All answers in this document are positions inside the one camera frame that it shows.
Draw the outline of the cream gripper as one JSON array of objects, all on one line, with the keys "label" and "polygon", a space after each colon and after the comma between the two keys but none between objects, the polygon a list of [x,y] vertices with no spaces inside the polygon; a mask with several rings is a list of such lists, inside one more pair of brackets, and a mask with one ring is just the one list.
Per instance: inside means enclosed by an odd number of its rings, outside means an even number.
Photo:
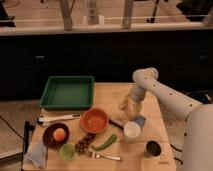
[{"label": "cream gripper", "polygon": [[125,97],[125,99],[129,100],[128,107],[124,110],[124,113],[128,118],[133,118],[140,114],[144,97],[145,90],[134,84]]}]

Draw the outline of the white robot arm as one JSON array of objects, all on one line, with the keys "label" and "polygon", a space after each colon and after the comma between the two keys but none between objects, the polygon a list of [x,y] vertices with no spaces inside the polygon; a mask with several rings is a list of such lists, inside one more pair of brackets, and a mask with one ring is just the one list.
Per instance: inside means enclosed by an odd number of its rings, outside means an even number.
[{"label": "white robot arm", "polygon": [[213,171],[213,104],[204,104],[158,81],[156,68],[135,70],[127,96],[140,103],[149,91],[186,123],[181,171]]}]

